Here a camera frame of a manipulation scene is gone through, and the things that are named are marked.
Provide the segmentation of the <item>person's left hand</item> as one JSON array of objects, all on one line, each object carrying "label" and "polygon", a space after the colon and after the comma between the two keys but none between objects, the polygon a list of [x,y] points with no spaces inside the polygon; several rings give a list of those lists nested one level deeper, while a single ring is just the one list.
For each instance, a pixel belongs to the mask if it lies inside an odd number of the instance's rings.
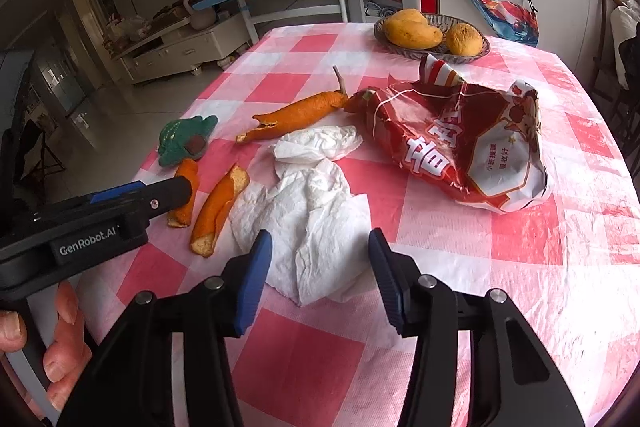
[{"label": "person's left hand", "polygon": [[[43,355],[43,369],[50,381],[47,397],[61,412],[79,376],[91,358],[85,343],[85,315],[69,281],[58,284],[54,297],[58,314],[53,341]],[[1,354],[22,350],[27,341],[25,321],[15,311],[1,311]]]}]

